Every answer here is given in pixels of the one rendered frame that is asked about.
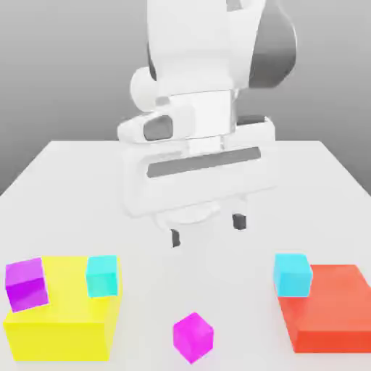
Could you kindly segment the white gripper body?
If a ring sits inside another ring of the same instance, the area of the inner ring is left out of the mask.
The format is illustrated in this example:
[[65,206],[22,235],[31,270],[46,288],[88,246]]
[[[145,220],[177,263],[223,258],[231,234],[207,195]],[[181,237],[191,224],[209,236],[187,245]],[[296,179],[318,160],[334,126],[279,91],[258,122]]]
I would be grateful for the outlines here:
[[191,141],[138,142],[139,128],[119,127],[122,202],[132,217],[243,196],[276,186],[275,126],[268,117],[243,117],[223,148],[192,154]]

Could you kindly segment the small purple cube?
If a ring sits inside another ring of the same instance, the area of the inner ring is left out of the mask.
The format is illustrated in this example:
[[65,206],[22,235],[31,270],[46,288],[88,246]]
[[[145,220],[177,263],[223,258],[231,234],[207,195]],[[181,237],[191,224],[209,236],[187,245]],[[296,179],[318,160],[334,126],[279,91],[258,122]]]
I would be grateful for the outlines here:
[[12,312],[48,304],[49,295],[42,258],[7,264],[5,288]]

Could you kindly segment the small magenta cube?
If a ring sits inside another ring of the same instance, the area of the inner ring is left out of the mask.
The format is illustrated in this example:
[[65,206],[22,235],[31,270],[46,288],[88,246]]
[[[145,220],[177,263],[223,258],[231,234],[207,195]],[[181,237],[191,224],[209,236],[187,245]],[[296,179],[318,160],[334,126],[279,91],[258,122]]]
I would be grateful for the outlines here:
[[179,353],[193,364],[213,349],[214,328],[193,312],[173,325],[172,341]]

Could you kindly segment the large orange box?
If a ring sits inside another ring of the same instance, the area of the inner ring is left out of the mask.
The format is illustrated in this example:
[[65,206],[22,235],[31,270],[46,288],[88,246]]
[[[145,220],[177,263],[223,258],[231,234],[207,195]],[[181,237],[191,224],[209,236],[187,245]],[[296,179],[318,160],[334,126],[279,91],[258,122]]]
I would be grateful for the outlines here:
[[355,264],[313,264],[310,294],[278,299],[297,354],[371,354],[371,286]]

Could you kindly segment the small cyan cube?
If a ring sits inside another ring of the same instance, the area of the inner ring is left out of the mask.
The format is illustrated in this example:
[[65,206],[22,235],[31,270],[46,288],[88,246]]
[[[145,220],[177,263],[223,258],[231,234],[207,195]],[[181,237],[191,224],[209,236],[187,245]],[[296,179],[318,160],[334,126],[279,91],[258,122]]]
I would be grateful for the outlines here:
[[275,255],[273,281],[278,297],[308,297],[312,279],[313,271],[305,254]]

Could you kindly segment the small teal cube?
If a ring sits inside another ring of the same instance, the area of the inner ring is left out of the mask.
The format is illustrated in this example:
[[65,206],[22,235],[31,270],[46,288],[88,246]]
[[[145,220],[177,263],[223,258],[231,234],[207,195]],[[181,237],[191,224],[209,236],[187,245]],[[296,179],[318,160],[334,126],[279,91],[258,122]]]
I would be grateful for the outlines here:
[[118,295],[116,255],[92,256],[87,260],[86,285],[89,298]]

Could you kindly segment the large yellow box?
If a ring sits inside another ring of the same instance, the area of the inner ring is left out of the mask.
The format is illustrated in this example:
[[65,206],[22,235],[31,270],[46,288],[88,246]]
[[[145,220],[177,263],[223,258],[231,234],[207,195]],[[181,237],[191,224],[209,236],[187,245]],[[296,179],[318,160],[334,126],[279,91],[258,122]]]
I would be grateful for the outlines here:
[[88,257],[44,256],[49,292],[44,306],[9,312],[4,330],[13,359],[20,361],[107,361],[122,300],[118,263],[118,295],[89,298]]

